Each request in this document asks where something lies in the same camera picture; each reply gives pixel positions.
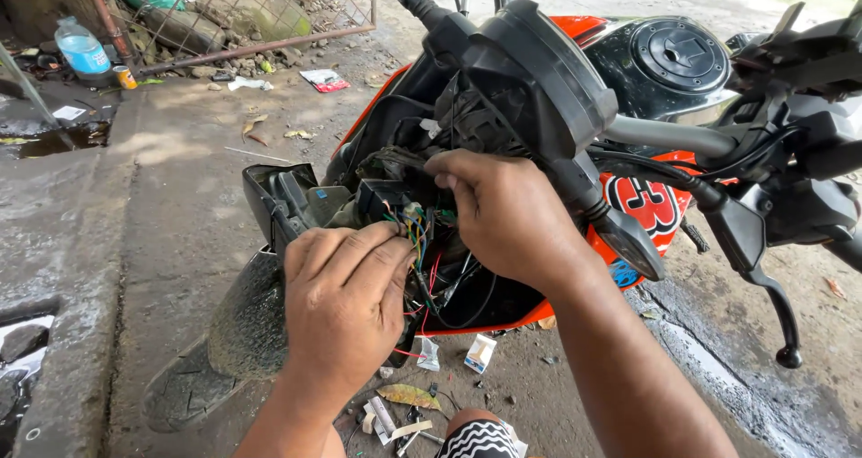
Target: blue sticker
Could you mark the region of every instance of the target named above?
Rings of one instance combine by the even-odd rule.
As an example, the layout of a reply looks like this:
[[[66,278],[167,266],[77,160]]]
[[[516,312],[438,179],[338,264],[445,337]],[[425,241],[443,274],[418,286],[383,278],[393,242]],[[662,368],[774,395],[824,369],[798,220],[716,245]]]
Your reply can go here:
[[[614,279],[614,283],[619,288],[633,285],[641,277],[641,274],[635,271],[632,266],[619,258],[608,265],[608,273],[610,273],[610,277]]]

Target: patterned shorts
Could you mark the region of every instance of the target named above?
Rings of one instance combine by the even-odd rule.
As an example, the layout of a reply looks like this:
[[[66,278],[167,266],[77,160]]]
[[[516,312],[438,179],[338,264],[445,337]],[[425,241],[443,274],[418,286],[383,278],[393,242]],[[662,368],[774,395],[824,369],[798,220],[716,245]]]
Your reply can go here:
[[[518,458],[518,452],[502,424],[477,419],[447,437],[437,458]]]

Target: fuel tank cap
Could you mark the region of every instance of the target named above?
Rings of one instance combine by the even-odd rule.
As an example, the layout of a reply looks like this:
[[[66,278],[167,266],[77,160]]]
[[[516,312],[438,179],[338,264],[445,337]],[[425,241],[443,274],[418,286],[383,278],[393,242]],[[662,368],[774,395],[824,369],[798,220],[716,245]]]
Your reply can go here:
[[[727,79],[727,53],[701,27],[680,19],[644,22],[632,38],[632,57],[651,78],[681,91],[714,89]]]

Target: left hand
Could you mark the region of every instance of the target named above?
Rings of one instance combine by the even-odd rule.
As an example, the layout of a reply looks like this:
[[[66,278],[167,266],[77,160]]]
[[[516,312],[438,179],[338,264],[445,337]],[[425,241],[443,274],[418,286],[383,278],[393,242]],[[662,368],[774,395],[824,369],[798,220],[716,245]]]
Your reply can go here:
[[[311,229],[287,246],[283,372],[336,410],[372,377],[404,329],[404,280],[416,256],[399,230],[394,222]]]

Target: tin can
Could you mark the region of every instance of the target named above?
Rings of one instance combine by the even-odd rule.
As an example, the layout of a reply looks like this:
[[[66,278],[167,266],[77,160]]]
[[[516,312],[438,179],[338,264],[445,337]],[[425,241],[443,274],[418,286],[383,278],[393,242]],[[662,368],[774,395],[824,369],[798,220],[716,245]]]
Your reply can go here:
[[[138,87],[137,81],[135,78],[132,78],[132,71],[125,66],[117,66],[114,67],[114,74],[116,78],[120,81],[120,85],[123,89],[135,89]]]

